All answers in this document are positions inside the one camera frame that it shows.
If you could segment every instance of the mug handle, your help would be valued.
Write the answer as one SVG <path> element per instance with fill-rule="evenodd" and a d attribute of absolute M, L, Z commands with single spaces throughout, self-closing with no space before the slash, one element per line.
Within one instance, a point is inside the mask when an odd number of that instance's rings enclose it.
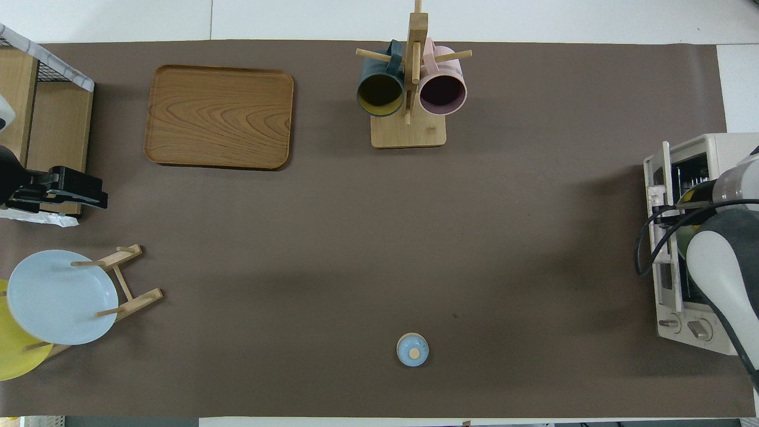
<path fill-rule="evenodd" d="M 435 62 L 435 43 L 433 43 L 432 37 L 427 37 L 427 40 L 424 42 L 422 59 L 424 60 L 424 67 L 427 69 L 427 73 L 434 74 L 440 71 L 437 68 L 437 62 Z"/>
<path fill-rule="evenodd" d="M 387 54 L 390 55 L 390 62 L 387 63 L 387 68 L 385 71 L 388 72 L 388 74 L 397 74 L 398 69 L 401 67 L 401 59 L 403 59 L 403 56 L 401 55 L 401 42 L 398 40 L 393 39 L 390 42 L 390 46 L 387 48 Z"/>

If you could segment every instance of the mug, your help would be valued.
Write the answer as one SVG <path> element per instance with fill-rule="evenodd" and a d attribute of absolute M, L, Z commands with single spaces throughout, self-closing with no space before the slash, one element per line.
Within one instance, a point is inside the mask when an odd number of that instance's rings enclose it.
<path fill-rule="evenodd" d="M 390 62 L 364 58 L 358 79 L 356 100 L 371 115 L 385 117 L 398 111 L 403 105 L 404 74 L 401 66 L 402 46 L 398 40 L 390 42 L 384 53 Z"/>
<path fill-rule="evenodd" d="M 435 46 L 427 38 L 419 74 L 419 104 L 430 114 L 448 115 L 457 111 L 467 100 L 467 86 L 461 72 L 461 62 L 451 59 L 437 63 L 435 57 L 453 53 L 453 49 Z"/>

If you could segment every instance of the yellow plate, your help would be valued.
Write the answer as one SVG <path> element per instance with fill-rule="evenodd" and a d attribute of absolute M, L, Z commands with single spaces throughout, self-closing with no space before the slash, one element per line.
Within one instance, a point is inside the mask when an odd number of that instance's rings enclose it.
<path fill-rule="evenodd" d="M 8 290 L 8 281 L 0 280 L 0 292 Z M 0 381 L 20 377 L 36 368 L 45 360 L 52 344 L 30 351 L 21 351 L 25 346 L 39 340 L 18 326 L 8 310 L 8 301 L 0 296 Z"/>

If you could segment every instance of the black cable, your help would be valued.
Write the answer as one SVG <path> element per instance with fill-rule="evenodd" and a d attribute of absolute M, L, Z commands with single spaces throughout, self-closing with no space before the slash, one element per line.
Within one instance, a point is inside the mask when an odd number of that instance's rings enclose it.
<path fill-rule="evenodd" d="M 638 233 L 638 238 L 635 240 L 635 253 L 632 258 L 635 263 L 635 273 L 638 273 L 639 276 L 643 276 L 643 274 L 641 274 L 641 244 L 643 243 L 643 237 L 646 235 L 646 231 L 648 231 L 648 224 L 652 223 L 659 215 L 675 209 L 677 208 L 674 206 L 664 207 L 662 210 L 659 210 L 648 217 L 646 223 L 641 227 L 641 232 Z"/>
<path fill-rule="evenodd" d="M 687 215 L 684 215 L 683 218 L 681 218 L 678 222 L 674 223 L 665 233 L 664 237 L 657 243 L 656 248 L 653 249 L 653 252 L 651 253 L 651 259 L 648 261 L 648 264 L 646 266 L 645 270 L 640 269 L 640 260 L 638 259 L 639 252 L 640 252 L 640 241 L 638 242 L 638 245 L 635 248 L 635 272 L 638 273 L 638 276 L 645 276 L 651 272 L 651 269 L 653 268 L 653 260 L 656 259 L 659 252 L 661 252 L 664 245 L 666 245 L 667 241 L 669 241 L 669 238 L 672 237 L 673 234 L 682 226 L 688 223 L 688 221 L 692 220 L 697 215 L 700 215 L 707 210 L 716 209 L 718 207 L 724 207 L 724 206 L 733 206 L 736 204 L 759 204 L 759 199 L 755 198 L 747 198 L 747 199 L 741 199 L 741 200 L 729 200 L 729 201 L 721 201 L 714 204 L 710 204 L 709 206 L 702 207 L 701 209 L 694 210 L 691 213 L 688 213 Z M 644 229 L 647 228 L 650 221 L 646 222 L 646 225 L 644 226 Z"/>

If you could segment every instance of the pink mug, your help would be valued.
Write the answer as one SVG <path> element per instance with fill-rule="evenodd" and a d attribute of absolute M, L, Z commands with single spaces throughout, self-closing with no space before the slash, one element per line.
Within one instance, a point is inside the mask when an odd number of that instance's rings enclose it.
<path fill-rule="evenodd" d="M 453 49 L 435 46 L 427 38 L 422 55 L 419 77 L 419 104 L 430 114 L 448 115 L 458 111 L 467 100 L 467 86 L 461 72 L 461 62 L 451 59 L 437 63 L 435 57 L 453 53 Z"/>

